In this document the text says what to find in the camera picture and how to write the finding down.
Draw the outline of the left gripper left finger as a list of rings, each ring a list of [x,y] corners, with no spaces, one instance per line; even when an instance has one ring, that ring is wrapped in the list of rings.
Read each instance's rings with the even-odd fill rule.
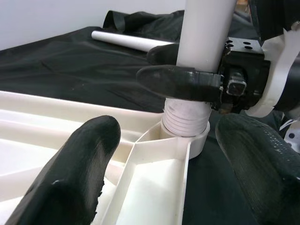
[[[8,225],[89,225],[107,165],[121,137],[109,115],[86,121],[46,163],[7,220]]]

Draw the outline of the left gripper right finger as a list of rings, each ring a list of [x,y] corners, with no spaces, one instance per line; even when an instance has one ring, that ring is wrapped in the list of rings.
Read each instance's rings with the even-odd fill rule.
[[[300,156],[272,127],[227,114],[215,128],[217,142],[260,225],[300,223]]]

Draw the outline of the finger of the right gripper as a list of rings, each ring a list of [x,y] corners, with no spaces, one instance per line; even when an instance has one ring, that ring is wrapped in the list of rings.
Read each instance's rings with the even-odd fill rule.
[[[146,89],[166,98],[199,102],[219,102],[222,75],[174,65],[149,66],[136,73]]]
[[[179,44],[156,46],[150,49],[146,59],[152,65],[176,65]]]

